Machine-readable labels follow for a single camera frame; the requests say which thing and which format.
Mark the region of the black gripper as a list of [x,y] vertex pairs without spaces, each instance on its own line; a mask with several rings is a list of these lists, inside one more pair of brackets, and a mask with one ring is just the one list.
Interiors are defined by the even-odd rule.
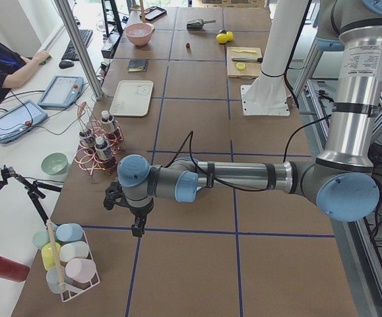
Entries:
[[128,208],[134,214],[135,222],[131,225],[131,232],[133,236],[142,236],[144,234],[144,218],[152,211],[154,207],[154,199],[152,197],[145,197],[140,200],[133,200],[125,198]]

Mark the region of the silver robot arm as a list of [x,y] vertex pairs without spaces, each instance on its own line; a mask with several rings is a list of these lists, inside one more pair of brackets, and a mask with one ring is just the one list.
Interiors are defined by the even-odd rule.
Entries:
[[118,164],[104,207],[128,208],[137,237],[144,233],[155,198],[192,202],[198,189],[217,185],[300,195],[341,222],[369,215],[379,203],[367,152],[382,89],[382,1],[322,1],[317,43],[322,50],[342,51],[343,57],[326,145],[313,162],[252,164],[174,157],[160,166],[129,155]]

